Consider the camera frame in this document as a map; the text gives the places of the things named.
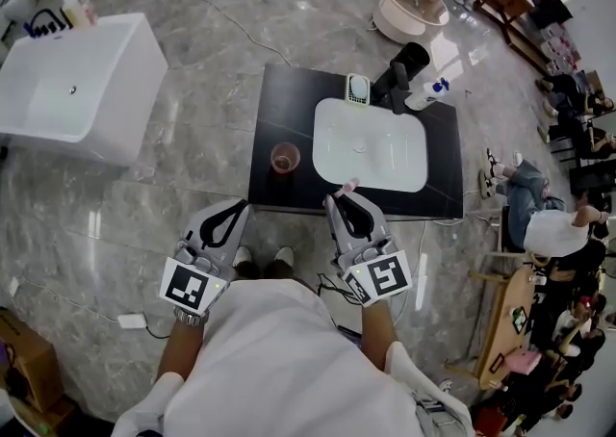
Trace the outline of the pink translucent cup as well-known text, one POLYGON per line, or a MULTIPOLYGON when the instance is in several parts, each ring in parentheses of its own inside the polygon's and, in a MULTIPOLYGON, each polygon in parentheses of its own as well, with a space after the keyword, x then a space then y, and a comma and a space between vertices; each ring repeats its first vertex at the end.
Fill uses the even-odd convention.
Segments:
POLYGON ((299 149, 290 142, 277 144, 270 153, 270 166, 278 174, 293 172, 299 163, 299 149))

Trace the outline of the white bathtub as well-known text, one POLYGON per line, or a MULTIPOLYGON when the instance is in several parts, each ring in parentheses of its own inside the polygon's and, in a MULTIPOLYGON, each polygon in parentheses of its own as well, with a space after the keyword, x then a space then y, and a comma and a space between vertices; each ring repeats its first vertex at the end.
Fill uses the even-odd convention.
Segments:
POLYGON ((0 66, 0 136, 128 167, 167 68, 144 13, 19 39, 0 66))

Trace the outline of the cardboard box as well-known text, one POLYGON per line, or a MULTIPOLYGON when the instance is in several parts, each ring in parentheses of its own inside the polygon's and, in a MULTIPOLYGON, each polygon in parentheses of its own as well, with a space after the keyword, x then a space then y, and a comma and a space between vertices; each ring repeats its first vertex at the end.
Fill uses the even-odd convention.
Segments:
POLYGON ((40 413, 64 394, 53 346, 4 307, 0 307, 0 386, 40 413))

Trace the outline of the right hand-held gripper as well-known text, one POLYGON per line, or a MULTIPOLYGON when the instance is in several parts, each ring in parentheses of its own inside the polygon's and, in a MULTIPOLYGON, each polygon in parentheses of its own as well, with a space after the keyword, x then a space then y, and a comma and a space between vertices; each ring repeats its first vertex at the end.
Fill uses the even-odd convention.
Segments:
POLYGON ((339 253, 333 264, 361 306, 372 306, 413 286, 406 253, 390 235, 378 206, 356 192, 341 197, 327 194, 323 204, 339 253))

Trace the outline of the white bottle with blue cap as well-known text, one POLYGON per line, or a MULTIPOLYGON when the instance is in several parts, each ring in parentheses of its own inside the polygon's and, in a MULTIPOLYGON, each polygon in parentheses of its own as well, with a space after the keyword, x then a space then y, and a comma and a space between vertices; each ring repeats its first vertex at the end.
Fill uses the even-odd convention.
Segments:
POLYGON ((437 81, 424 83, 419 90, 414 91, 404 100, 404 104, 409 110, 420 112, 443 98, 449 90, 449 81, 441 77, 437 81))

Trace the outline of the silver wristwatch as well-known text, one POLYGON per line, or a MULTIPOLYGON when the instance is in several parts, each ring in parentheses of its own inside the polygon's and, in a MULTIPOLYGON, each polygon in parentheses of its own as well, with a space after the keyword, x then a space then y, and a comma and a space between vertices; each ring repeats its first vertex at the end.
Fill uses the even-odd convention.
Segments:
POLYGON ((179 306, 173 308, 173 314, 178 322, 189 327, 203 327, 208 321, 210 312, 206 310, 202 314, 191 313, 179 306))

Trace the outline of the black sink faucet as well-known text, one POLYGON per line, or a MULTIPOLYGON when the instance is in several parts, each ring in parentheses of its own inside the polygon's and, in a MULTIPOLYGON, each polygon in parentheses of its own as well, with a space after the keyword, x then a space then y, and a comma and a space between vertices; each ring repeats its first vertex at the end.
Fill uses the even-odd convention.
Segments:
POLYGON ((397 116, 406 112, 404 100, 410 94, 407 70, 402 62, 390 61, 389 67, 371 84, 370 101, 383 103, 397 116))

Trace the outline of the person's left forearm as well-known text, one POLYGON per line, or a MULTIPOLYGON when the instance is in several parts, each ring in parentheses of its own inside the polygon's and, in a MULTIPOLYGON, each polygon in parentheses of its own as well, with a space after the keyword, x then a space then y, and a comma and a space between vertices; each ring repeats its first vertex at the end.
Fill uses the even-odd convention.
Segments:
POLYGON ((196 363, 203 344, 205 323, 187 325, 176 321, 159 363, 156 379, 166 373, 179 375, 186 381, 196 363))

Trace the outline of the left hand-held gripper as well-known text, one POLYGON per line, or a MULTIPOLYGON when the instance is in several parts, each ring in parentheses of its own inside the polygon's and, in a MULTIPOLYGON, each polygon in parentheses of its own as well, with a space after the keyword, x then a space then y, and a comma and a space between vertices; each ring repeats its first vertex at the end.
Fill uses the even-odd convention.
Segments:
POLYGON ((233 198, 194 214, 166 259, 159 298, 189 314, 209 311, 237 276, 232 263, 249 211, 244 199, 233 198))

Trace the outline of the black vanity counter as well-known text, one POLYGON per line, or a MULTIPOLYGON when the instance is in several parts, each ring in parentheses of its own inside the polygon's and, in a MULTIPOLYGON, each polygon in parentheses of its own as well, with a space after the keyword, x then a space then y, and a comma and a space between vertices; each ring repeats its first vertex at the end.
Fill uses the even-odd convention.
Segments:
MULTIPOLYGON (((262 80, 253 141, 248 201, 262 210, 321 215, 323 199, 343 184, 317 173, 313 160, 315 109, 325 98, 345 101, 346 78, 318 70, 268 64, 262 80), (281 142, 294 144, 300 163, 278 174, 270 153, 281 142)), ((463 175, 457 113, 436 101, 420 112, 406 111, 423 125, 427 181, 416 193, 358 186, 357 192, 392 219, 458 219, 464 212, 463 175)))

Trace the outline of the person's right forearm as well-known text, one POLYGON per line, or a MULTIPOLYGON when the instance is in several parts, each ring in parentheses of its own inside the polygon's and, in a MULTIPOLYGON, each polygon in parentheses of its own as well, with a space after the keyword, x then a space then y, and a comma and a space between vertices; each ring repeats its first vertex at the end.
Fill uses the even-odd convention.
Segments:
POLYGON ((383 372, 389 347, 398 340, 389 304, 379 301, 363 307, 361 321, 361 351, 383 372))

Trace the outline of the round cream coffee table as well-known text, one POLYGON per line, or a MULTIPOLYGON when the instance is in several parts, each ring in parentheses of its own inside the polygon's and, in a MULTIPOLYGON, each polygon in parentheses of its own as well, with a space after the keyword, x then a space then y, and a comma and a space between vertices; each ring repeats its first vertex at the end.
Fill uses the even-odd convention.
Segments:
POLYGON ((405 44, 421 37, 427 29, 449 23, 444 0, 379 0, 372 24, 389 40, 405 44))

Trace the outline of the black bathtub faucet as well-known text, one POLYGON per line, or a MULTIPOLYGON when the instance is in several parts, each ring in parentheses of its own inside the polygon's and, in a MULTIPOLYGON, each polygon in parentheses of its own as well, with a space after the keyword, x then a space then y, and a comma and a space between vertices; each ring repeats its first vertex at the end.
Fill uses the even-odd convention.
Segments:
POLYGON ((73 23, 63 9, 58 9, 57 12, 41 9, 30 21, 23 23, 23 29, 32 39, 43 38, 72 28, 73 23))

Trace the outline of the wooden side table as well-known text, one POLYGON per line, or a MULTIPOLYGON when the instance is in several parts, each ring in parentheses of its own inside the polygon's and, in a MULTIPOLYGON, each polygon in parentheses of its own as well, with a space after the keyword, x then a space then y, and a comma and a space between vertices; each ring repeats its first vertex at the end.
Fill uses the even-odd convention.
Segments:
POLYGON ((511 313, 517 308, 523 308, 529 315, 535 290, 532 275, 530 266, 519 268, 508 278, 475 271, 470 273, 472 278, 496 285, 488 327, 480 343, 481 351, 473 370, 481 390, 494 388, 508 375, 504 358, 523 345, 526 327, 517 331, 511 313))

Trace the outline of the person's white shirt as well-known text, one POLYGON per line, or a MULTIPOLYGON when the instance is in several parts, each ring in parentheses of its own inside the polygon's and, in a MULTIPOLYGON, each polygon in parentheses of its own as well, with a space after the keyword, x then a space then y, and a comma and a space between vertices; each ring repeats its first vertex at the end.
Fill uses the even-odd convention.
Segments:
POLYGON ((112 437, 475 437, 467 406, 397 340, 377 369, 293 279, 241 280, 215 304, 189 378, 166 373, 112 437))

